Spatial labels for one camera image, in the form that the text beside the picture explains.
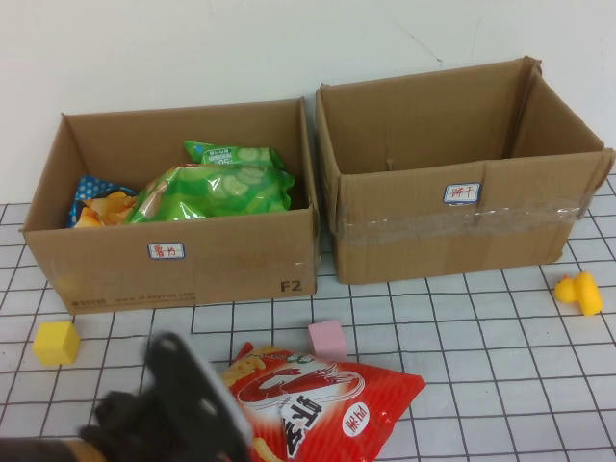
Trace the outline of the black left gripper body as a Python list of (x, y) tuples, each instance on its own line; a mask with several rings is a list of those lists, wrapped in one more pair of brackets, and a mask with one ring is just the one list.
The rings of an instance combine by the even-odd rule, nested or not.
[(95, 422), (79, 430), (107, 461), (190, 461), (178, 418), (191, 401), (150, 388), (111, 391), (95, 406)]

